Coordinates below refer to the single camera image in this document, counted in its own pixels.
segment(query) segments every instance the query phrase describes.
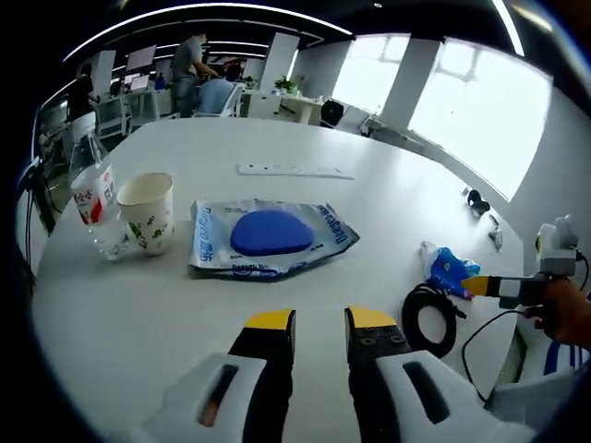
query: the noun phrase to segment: power strip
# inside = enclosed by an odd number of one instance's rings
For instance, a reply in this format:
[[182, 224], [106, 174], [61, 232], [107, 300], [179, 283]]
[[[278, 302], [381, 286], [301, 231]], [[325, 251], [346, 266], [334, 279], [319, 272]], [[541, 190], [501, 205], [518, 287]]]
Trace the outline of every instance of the power strip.
[[355, 180], [339, 168], [327, 166], [285, 166], [283, 164], [241, 163], [238, 164], [240, 175], [296, 175], [300, 177], [342, 178]]

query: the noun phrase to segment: blue sponge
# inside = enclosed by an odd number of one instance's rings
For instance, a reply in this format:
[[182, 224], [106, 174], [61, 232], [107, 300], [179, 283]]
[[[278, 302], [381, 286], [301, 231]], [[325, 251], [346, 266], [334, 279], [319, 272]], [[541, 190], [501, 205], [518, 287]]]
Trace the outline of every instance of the blue sponge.
[[249, 257], [300, 252], [314, 241], [313, 231], [282, 210], [257, 210], [242, 217], [230, 237], [232, 248]]

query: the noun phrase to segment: potted plant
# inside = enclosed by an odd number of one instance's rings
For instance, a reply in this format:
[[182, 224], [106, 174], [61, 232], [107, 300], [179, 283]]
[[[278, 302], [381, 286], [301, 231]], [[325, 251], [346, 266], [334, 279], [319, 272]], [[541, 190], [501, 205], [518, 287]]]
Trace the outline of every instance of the potted plant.
[[292, 94], [296, 90], [296, 84], [283, 76], [275, 81], [275, 88], [281, 90], [282, 93]]
[[247, 84], [247, 90], [253, 90], [257, 87], [257, 80], [255, 80], [253, 77], [248, 76], [246, 78], [244, 78], [244, 81]]

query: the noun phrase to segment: blue plastic bag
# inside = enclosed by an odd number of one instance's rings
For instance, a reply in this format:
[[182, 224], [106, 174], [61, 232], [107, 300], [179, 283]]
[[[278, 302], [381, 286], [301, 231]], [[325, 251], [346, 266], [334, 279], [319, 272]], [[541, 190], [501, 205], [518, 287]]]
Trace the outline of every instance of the blue plastic bag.
[[439, 247], [431, 242], [421, 242], [420, 256], [428, 284], [457, 297], [472, 299], [472, 293], [464, 289], [462, 280], [478, 275], [480, 266], [477, 263], [462, 260], [449, 247]]

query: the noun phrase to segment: paper cup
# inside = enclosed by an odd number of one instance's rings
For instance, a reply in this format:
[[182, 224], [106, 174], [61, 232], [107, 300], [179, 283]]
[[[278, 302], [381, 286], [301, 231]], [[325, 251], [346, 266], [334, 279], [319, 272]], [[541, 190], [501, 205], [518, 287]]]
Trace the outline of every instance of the paper cup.
[[138, 175], [121, 186], [117, 203], [132, 237], [147, 255], [159, 256], [171, 247], [175, 227], [170, 175]]

